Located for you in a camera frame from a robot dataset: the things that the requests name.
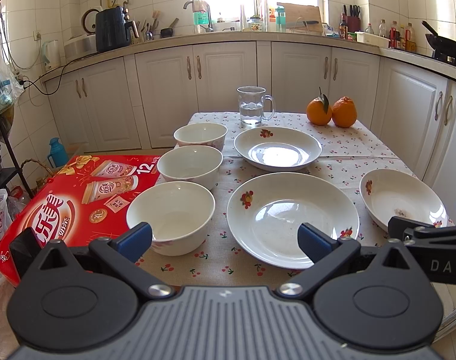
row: gold seal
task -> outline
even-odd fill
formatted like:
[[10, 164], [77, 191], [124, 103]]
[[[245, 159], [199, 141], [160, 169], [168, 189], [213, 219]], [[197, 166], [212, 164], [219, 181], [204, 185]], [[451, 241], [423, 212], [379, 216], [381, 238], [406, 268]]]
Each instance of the gold seal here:
[[90, 214], [90, 222], [91, 223], [100, 223], [102, 220], [106, 218], [108, 215], [108, 211], [104, 208], [99, 208], [98, 210], [94, 210]]

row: red box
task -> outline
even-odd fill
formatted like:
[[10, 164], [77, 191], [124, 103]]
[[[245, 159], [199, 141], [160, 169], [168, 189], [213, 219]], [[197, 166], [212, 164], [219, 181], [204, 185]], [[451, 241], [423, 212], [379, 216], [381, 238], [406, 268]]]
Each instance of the red box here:
[[128, 230], [126, 210], [159, 177], [159, 156], [90, 156], [72, 159], [49, 180], [16, 217], [0, 240], [0, 272], [13, 284], [20, 278], [9, 245], [31, 227], [40, 246], [63, 239], [86, 246], [98, 237], [116, 238]]

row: blue thermos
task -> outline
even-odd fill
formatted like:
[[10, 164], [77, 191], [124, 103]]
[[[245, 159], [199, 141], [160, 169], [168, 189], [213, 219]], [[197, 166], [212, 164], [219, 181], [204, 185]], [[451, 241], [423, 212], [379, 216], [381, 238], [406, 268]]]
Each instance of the blue thermos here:
[[51, 146], [51, 150], [49, 151], [48, 157], [46, 157], [53, 168], [57, 168], [59, 166], [61, 167], [63, 165], [66, 165], [68, 162], [68, 154], [66, 154], [65, 147], [58, 142], [58, 139], [59, 138], [50, 139], [49, 144]]

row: plate with floral decal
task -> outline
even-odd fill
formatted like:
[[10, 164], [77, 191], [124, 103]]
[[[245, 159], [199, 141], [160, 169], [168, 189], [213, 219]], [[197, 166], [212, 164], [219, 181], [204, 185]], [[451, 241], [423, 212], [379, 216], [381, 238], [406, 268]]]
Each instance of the plate with floral decal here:
[[286, 127], [257, 127], [243, 131], [234, 148], [257, 168], [270, 172], [293, 172], [321, 155], [320, 142], [305, 132]]
[[407, 173], [375, 169], [360, 181], [361, 197], [373, 220], [384, 231], [393, 216], [447, 227], [448, 214], [430, 187]]
[[246, 181], [232, 194], [226, 218], [246, 252], [287, 269], [313, 265], [298, 246], [302, 223], [333, 239], [356, 239], [359, 231], [353, 202], [332, 183], [301, 173], [269, 173]]

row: orange fruit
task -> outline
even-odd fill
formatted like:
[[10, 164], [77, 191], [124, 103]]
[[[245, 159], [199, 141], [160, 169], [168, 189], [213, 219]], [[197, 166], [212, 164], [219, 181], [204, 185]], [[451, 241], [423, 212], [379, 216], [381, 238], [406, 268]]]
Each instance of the orange fruit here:
[[338, 127], [348, 128], [354, 125], [358, 113], [354, 102], [349, 97], [342, 97], [333, 105], [333, 122]]
[[314, 99], [306, 107], [306, 116], [312, 124], [316, 124], [317, 126], [327, 125], [331, 120], [332, 114], [333, 111], [330, 105], [328, 105], [328, 113], [325, 114], [324, 104], [320, 98]]

